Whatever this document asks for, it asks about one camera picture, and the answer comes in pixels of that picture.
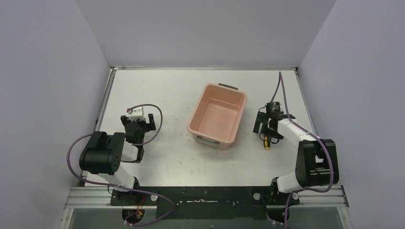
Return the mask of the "yellow black screwdriver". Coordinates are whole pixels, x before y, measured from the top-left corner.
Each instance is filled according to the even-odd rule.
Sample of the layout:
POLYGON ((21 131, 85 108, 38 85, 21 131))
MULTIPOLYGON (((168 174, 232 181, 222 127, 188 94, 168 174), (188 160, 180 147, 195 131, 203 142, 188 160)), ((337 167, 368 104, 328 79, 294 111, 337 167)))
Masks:
POLYGON ((264 142, 264 148, 265 148, 266 150, 268 150, 268 149, 270 148, 270 141, 269 141, 269 138, 268 138, 267 135, 264 136, 263 142, 264 142))

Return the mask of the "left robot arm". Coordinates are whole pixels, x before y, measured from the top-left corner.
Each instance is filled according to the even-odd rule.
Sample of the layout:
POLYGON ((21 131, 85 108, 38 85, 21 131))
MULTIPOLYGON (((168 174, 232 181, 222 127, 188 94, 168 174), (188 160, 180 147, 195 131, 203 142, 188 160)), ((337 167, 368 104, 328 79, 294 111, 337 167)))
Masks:
POLYGON ((113 200, 123 205, 135 205, 142 202, 144 194, 135 191, 139 188, 139 181, 121 163, 142 161, 145 134, 155 131, 156 126, 153 114, 148 114, 148 121, 143 113, 123 115, 120 120, 125 130, 123 133, 109 135, 102 131, 93 132, 80 155, 79 166, 114 184, 113 200))

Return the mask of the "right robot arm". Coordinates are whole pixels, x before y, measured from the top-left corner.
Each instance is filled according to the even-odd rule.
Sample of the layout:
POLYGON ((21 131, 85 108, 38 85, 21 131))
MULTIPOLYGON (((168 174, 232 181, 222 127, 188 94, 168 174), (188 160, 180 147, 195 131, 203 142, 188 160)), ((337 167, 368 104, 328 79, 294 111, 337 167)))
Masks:
POLYGON ((295 117, 281 111, 279 102, 270 102, 260 108, 256 115, 253 133, 259 135, 264 149, 288 140, 296 149, 297 157, 293 171, 272 179, 269 203, 282 204, 288 198, 297 199, 297 191, 314 186, 330 189, 339 180, 336 144, 331 139, 322 139, 305 129, 295 117))

